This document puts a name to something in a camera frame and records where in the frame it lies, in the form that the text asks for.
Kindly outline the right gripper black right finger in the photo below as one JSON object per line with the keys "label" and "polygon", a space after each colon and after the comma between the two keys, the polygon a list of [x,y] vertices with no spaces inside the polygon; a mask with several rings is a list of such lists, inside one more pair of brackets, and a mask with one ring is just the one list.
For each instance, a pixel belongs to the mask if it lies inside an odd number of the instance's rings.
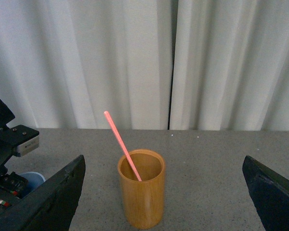
{"label": "right gripper black right finger", "polygon": [[267,231],[289,231],[289,180],[247,155],[242,172]]}

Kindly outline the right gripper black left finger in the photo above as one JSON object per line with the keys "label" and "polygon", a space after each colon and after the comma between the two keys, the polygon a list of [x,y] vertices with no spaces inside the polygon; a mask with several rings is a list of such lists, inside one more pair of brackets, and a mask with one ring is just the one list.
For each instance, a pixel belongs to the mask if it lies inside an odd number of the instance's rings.
{"label": "right gripper black left finger", "polygon": [[69,230],[85,171],[80,155],[23,198],[0,188],[0,231]]}

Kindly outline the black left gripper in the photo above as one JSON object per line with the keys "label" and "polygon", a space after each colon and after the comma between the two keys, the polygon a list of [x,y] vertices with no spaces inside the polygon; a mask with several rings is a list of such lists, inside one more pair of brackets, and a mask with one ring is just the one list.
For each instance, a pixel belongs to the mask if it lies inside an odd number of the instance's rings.
{"label": "black left gripper", "polygon": [[16,174],[8,173],[5,164],[14,156],[13,149],[39,135],[39,131],[24,125],[9,128],[7,124],[15,115],[0,99],[0,209],[7,209],[22,198],[21,193],[28,180]]}

